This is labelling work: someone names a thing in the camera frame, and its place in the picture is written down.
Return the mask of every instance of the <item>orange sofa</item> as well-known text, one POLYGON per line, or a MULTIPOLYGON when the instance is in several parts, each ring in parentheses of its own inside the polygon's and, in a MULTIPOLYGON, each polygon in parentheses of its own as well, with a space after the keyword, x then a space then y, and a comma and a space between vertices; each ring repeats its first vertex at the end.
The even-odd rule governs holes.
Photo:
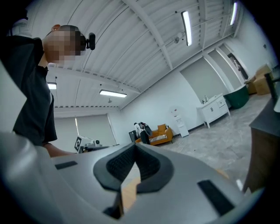
MULTIPOLYGON (((173 133, 171 128, 167 128, 165 124, 158 125, 157 130, 153 131, 152 136, 149 136, 150 144, 151 145, 158 145, 166 142, 172 142, 173 133)), ((141 139, 137 139, 136 143, 142 142, 141 139)))

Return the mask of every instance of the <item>black rubber pad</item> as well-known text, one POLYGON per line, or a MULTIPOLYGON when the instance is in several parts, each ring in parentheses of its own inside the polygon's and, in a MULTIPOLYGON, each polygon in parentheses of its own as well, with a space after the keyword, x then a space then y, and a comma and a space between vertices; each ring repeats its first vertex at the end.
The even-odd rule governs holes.
POLYGON ((221 216, 234 208, 232 203, 210 180, 203 180, 197 184, 221 216))
POLYGON ((60 169, 64 169, 64 168, 67 168, 67 167, 70 167, 70 166, 74 166, 74 165, 77 165, 78 163, 76 163, 75 161, 69 161, 69 162, 66 162, 66 163, 59 163, 59 164, 56 164, 55 167, 60 170, 60 169))

